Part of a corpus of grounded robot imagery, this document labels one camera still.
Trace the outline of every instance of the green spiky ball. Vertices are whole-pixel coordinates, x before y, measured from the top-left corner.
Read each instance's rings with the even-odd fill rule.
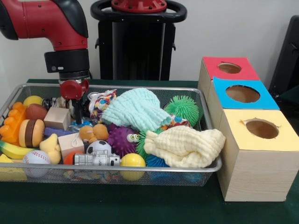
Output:
[[[169,114],[187,119],[193,127],[203,115],[202,108],[198,108],[195,101],[188,96],[174,96],[164,109]]]
[[[163,129],[157,129],[156,131],[154,131],[157,134],[160,134],[161,132],[163,132]],[[137,143],[137,147],[136,147],[136,152],[144,159],[146,160],[146,158],[148,157],[148,154],[145,152],[144,150],[144,141],[146,138],[146,132],[145,131],[141,131],[139,133],[139,141]]]

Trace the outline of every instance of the metal basket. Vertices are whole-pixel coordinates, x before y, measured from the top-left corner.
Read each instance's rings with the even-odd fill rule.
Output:
[[[89,92],[104,92],[117,89],[117,95],[130,89],[133,86],[101,86],[91,85]],[[192,88],[162,88],[146,87],[154,92],[160,100],[161,107],[169,103],[176,95],[186,95],[195,100],[198,106],[202,106],[204,116],[198,125],[197,130],[211,129],[212,124],[203,94]],[[0,124],[3,124],[9,110],[15,102],[23,102],[27,97],[37,95],[42,98],[59,97],[58,84],[23,84],[18,86],[10,95],[6,103],[0,109]],[[177,186],[204,186],[213,172],[222,166],[221,158],[218,157],[207,168],[153,168],[153,167],[97,167],[97,166],[68,166],[68,165],[42,165],[42,164],[21,164],[21,163],[0,163],[0,181],[10,182],[42,182],[42,183],[103,183],[103,184],[138,184],[138,185],[177,185]],[[18,168],[24,171],[42,172],[46,174],[39,178],[27,177],[27,180],[5,180],[10,172]],[[141,175],[137,181],[127,181],[122,177],[127,175]]]

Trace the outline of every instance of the black robot stand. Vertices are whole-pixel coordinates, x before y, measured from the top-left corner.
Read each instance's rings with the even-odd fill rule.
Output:
[[[187,17],[187,9],[166,1],[166,11],[152,14],[121,12],[111,0],[100,0],[91,7],[99,20],[101,79],[169,80],[176,28],[173,23]]]

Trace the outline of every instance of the red robot arm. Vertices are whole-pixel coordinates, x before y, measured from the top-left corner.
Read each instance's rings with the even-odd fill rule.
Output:
[[[72,100],[80,124],[80,105],[90,75],[87,23],[78,1],[0,0],[0,32],[11,40],[44,37],[51,41],[54,52],[45,53],[47,71],[59,72],[60,92]]]

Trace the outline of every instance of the wooden box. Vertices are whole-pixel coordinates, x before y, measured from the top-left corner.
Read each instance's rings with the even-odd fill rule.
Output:
[[[278,110],[224,109],[218,179],[225,201],[281,202],[299,168],[299,137]]]
[[[223,108],[279,110],[261,81],[225,80],[214,77],[207,100],[212,124],[219,128]]]
[[[232,80],[259,80],[250,62],[245,57],[203,57],[199,73],[198,89],[208,101],[214,77]]]
[[[67,130],[71,124],[71,113],[69,109],[51,107],[43,120],[46,127]]]
[[[58,142],[61,148],[61,155],[63,160],[68,154],[72,152],[80,151],[84,153],[84,144],[80,139],[78,133],[58,137]]]

